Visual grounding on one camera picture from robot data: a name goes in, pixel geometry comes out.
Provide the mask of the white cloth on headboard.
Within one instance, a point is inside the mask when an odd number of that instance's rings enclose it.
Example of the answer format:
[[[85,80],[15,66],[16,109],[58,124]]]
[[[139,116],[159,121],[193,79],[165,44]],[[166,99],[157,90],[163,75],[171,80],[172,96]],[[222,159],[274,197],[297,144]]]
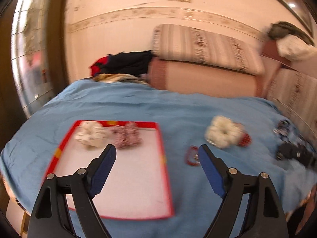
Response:
[[[316,56],[316,47],[294,35],[276,41],[278,54],[289,61],[303,61]]]

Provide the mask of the red white dotted scrunchie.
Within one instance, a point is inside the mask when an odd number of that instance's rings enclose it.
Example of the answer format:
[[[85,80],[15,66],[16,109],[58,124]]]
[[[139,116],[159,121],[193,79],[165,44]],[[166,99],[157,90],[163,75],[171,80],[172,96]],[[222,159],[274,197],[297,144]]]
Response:
[[[251,142],[251,136],[248,133],[243,132],[240,135],[240,138],[238,138],[236,145],[239,147],[248,147],[251,144]]]

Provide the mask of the black red clothes pile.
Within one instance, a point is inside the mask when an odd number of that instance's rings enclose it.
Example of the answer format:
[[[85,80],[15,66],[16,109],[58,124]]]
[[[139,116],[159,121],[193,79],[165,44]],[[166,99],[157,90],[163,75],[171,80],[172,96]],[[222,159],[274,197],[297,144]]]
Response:
[[[151,51],[109,54],[98,59],[90,66],[91,76],[95,77],[99,74],[129,74],[139,77],[148,72],[152,59]]]

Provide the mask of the striped floral side cushion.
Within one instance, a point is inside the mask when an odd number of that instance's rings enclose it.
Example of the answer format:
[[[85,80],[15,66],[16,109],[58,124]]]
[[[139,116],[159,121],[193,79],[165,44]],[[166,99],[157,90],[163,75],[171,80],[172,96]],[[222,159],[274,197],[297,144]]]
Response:
[[[268,88],[266,98],[275,103],[316,148],[316,79],[290,69],[280,69]]]

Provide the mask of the blue towel blanket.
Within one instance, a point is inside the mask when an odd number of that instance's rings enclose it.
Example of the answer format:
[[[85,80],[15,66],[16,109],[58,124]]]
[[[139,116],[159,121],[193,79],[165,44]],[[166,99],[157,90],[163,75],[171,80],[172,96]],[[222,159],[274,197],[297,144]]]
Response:
[[[181,95],[143,84],[79,80],[33,114],[1,152],[1,173],[21,204],[31,211],[55,149],[77,120],[157,122],[163,134],[175,216],[167,220],[104,220],[113,237],[203,237],[221,199],[200,167],[184,161],[190,146],[205,143],[215,115],[242,123],[249,147],[220,150],[215,156],[243,174],[267,173],[285,212],[292,211],[316,183],[316,173],[297,161],[275,159],[280,139],[273,130],[283,116],[261,98]]]

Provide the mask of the striped floral pillow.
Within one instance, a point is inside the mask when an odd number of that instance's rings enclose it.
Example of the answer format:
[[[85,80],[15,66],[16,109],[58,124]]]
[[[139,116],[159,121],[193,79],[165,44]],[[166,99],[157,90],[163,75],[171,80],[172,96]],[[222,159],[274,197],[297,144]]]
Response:
[[[152,52],[162,60],[205,64],[253,76],[265,72],[260,55],[249,44],[188,26],[157,25]]]

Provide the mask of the white cherry print scrunchie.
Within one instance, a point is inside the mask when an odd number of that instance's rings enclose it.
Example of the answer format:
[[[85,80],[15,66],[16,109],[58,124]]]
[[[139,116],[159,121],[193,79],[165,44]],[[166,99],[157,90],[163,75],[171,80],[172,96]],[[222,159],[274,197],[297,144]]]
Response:
[[[76,131],[75,140],[85,147],[102,147],[111,133],[98,121],[82,121]]]

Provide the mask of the cream dotted organza scrunchie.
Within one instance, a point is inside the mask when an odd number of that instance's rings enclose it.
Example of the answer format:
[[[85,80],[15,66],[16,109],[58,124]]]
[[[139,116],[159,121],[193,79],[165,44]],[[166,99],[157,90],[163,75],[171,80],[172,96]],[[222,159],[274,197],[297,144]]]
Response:
[[[237,146],[246,134],[243,125],[222,115],[216,115],[206,128],[205,139],[217,148]]]

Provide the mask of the dark green garment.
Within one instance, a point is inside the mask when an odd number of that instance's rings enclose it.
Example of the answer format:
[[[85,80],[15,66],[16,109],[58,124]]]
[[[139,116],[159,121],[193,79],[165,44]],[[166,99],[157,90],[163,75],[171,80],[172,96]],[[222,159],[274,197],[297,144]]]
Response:
[[[268,34],[268,37],[272,40],[279,40],[286,37],[287,35],[293,35],[301,39],[303,42],[305,42],[308,45],[312,45],[312,46],[315,45],[314,41],[309,35],[307,35],[300,28],[296,27],[295,25],[289,22],[278,22],[278,23],[272,24],[267,34]]]

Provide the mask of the red shallow gift box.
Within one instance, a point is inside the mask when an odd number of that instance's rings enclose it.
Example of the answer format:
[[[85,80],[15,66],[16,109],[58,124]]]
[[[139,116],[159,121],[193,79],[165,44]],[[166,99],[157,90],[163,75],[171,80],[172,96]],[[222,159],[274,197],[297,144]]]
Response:
[[[93,203],[101,218],[156,220],[174,215],[161,130],[158,123],[137,121],[141,144],[117,149],[116,161]],[[82,121],[77,120],[56,149],[45,176],[72,175],[100,156],[114,138],[101,147],[86,147],[76,140]]]

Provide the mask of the red plaid scrunchie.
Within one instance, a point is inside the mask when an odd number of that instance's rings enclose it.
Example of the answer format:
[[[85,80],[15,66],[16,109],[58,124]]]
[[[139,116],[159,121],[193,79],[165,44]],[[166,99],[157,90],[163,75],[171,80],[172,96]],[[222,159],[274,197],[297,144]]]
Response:
[[[142,143],[137,123],[128,122],[124,126],[112,126],[113,145],[117,149],[126,149],[138,146]]]

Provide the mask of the leopard print blanket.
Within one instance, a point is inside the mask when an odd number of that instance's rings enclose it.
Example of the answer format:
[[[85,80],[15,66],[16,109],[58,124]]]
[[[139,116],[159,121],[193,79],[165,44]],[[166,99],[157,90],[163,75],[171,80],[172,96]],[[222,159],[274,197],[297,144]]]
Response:
[[[137,83],[149,85],[145,80],[130,74],[99,74],[93,77],[92,80],[104,83]]]

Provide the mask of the pink quilted bolster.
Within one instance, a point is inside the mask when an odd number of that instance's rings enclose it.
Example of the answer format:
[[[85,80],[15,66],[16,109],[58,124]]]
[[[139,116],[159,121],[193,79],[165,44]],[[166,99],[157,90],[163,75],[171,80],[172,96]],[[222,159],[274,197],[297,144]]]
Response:
[[[261,97],[262,77],[225,68],[155,57],[148,67],[148,83],[158,90],[211,97]]]

